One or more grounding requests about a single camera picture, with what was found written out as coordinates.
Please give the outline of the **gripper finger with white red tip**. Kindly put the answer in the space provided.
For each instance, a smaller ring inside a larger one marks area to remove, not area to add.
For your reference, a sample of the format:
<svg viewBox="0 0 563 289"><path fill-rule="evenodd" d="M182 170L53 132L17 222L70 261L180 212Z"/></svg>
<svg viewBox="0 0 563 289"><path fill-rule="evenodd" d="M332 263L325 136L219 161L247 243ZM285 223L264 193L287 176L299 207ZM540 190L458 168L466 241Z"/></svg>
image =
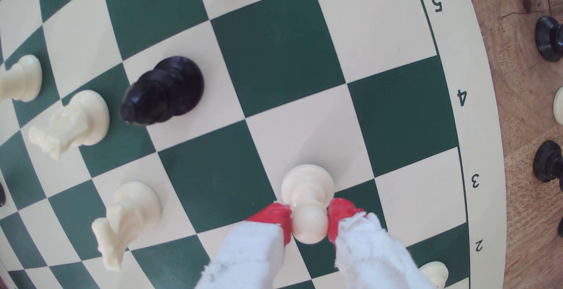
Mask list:
<svg viewBox="0 0 563 289"><path fill-rule="evenodd" d="M434 288L378 216L344 198L328 206L328 238L346 288Z"/></svg>
<svg viewBox="0 0 563 289"><path fill-rule="evenodd" d="M235 226L196 288L273 288L291 241L290 205L273 202Z"/></svg>

